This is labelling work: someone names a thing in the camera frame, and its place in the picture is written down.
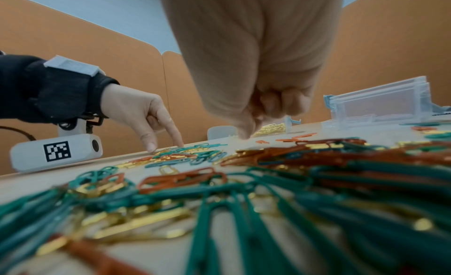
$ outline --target orange partition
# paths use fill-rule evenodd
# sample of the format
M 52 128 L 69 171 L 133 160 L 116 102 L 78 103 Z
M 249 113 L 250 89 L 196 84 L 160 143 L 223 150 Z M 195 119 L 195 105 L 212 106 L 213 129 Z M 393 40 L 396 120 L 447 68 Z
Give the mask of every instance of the orange partition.
M 171 117 L 185 143 L 207 140 L 210 127 L 228 125 L 203 108 L 182 55 L 166 51 L 163 53 L 163 64 Z
M 163 60 L 158 50 L 127 37 L 29 0 L 0 0 L 0 50 L 7 54 L 51 58 L 62 55 L 98 65 L 123 86 L 158 94 L 168 105 Z M 37 139 L 57 136 L 56 126 L 0 120 L 0 126 L 22 129 Z M 100 136 L 104 157 L 143 151 L 139 138 L 128 127 L 106 120 L 94 128 Z M 22 135 L 0 130 L 0 174 L 12 173 L 9 150 Z M 159 146 L 171 146 L 166 132 L 159 136 Z
M 433 102 L 451 104 L 451 0 L 357 0 L 337 37 L 304 123 L 330 119 L 324 94 L 427 76 Z

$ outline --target black jacket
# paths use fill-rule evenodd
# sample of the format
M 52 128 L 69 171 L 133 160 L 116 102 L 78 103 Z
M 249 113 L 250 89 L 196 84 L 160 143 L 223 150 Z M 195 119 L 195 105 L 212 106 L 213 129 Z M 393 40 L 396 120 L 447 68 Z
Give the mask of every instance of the black jacket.
M 42 60 L 26 55 L 0 55 L 0 118 L 58 124 L 96 113 L 103 90 L 119 84 L 100 73 L 94 77 L 44 67 Z

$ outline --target white tabletop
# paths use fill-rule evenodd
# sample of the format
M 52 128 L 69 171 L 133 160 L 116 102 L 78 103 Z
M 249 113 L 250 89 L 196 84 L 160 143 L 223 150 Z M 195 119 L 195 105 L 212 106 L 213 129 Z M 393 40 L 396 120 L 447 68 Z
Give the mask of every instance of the white tabletop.
M 434 117 L 434 119 L 451 119 L 451 116 L 438 116 Z M 451 130 L 451 125 L 441 125 L 437 126 L 437 128 L 439 130 Z M 292 146 L 292 143 L 282 143 L 275 140 L 291 138 L 292 136 L 308 133 L 318 133 L 315 136 L 306 138 L 308 140 L 358 136 L 367 140 L 370 144 L 380 144 L 385 146 L 393 146 L 398 141 L 425 140 L 424 134 L 412 130 L 410 126 L 391 125 L 363 127 L 352 130 L 322 130 L 321 123 L 313 123 L 293 126 L 293 131 L 290 134 L 251 138 L 245 141 L 236 137 L 229 137 L 209 141 L 208 143 L 227 144 L 227 146 L 221 146 L 218 147 L 218 149 L 233 154 L 237 149 Z M 270 142 L 270 144 L 257 144 L 255 143 L 257 140 L 265 140 Z M 48 189 L 53 185 L 67 183 L 77 175 L 86 171 L 98 170 L 109 165 L 117 165 L 146 155 L 148 155 L 148 153 L 141 152 L 94 160 L 49 171 L 1 176 L 0 203 L 11 201 L 29 193 Z M 175 165 L 175 167 L 180 172 L 184 172 L 210 165 L 211 163 L 202 163 L 193 167 L 189 163 L 183 163 Z M 138 183 L 145 177 L 151 175 L 159 175 L 158 168 L 146 169 L 142 166 L 125 170 L 126 178 L 135 183 Z M 296 267 L 301 268 L 307 274 L 324 274 L 327 271 L 327 265 L 323 262 L 323 259 L 318 252 L 310 246 L 307 239 L 299 234 L 297 230 L 294 230 L 285 219 L 264 217 L 264 220 L 276 241 L 280 244 L 285 254 L 291 259 Z M 338 240 L 338 229 L 328 228 L 326 232 L 329 238 Z M 235 227 L 229 213 L 219 212 L 215 215 L 212 223 L 212 234 L 217 241 L 223 274 L 243 274 L 238 244 L 236 240 L 230 240 L 230 238 L 235 237 Z M 179 275 L 184 273 L 190 251 L 191 239 L 192 236 L 187 235 L 171 240 L 116 244 L 109 246 L 106 250 L 110 255 L 136 265 L 136 267 L 154 275 Z M 46 256 L 33 258 L 16 268 L 12 274 L 23 271 L 24 268 L 26 268 L 30 275 L 94 274 L 93 270 L 88 266 L 85 266 L 83 263 L 73 258 L 69 258 L 62 252 L 55 252 Z

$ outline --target black sleeve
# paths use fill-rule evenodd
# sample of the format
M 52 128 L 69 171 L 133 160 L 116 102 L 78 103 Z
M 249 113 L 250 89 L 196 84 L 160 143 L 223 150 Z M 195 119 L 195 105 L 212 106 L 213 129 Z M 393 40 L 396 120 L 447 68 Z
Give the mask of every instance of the black sleeve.
M 115 79 L 49 68 L 44 62 L 0 55 L 0 118 L 58 124 L 86 112 L 104 116 L 101 95 L 108 84 L 119 84 Z

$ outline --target clear plastic box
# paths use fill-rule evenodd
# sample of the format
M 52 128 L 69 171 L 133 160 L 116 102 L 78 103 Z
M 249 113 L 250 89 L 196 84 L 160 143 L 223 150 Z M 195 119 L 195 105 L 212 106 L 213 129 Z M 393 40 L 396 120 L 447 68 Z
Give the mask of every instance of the clear plastic box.
M 424 76 L 333 96 L 330 107 L 331 123 L 340 129 L 420 122 L 432 115 Z

